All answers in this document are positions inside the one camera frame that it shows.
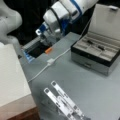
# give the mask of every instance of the box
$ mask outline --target box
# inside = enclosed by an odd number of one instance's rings
[[[120,60],[120,9],[97,4],[88,33],[72,45],[71,57],[109,75]]]

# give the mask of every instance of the black cable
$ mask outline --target black cable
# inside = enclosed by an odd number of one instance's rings
[[[62,33],[62,26],[61,26],[60,19],[59,19],[57,13],[55,12],[55,10],[53,8],[50,7],[49,9],[53,12],[53,14],[55,15],[55,17],[57,18],[58,24],[60,26],[60,31]]]

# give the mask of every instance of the gray table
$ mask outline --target gray table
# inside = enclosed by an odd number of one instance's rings
[[[34,77],[47,64],[48,59],[63,53],[78,38],[79,35],[70,33],[53,46],[53,51],[49,55],[42,54],[31,64],[24,65],[27,79]],[[118,120],[120,117],[120,64],[106,77],[79,66],[71,60],[71,53],[68,52],[31,82],[33,97],[41,109],[42,117],[45,120],[62,120],[64,118],[56,114],[54,104],[43,92],[46,87],[55,91],[50,85],[53,80],[92,120]]]

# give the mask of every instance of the box lid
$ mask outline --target box lid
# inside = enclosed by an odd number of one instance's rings
[[[120,40],[120,9],[97,4],[88,32]]]

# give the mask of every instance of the table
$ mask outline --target table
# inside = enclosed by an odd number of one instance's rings
[[[80,36],[69,33],[53,46],[49,54],[42,54],[31,64],[23,66],[27,79],[34,77],[47,64],[67,50]],[[64,120],[56,114],[56,108],[43,90],[48,87],[56,94],[50,83],[56,81],[75,101],[83,113],[92,120],[118,120],[120,117],[120,64],[110,76],[88,70],[71,60],[71,52],[30,83],[33,97],[45,120]]]

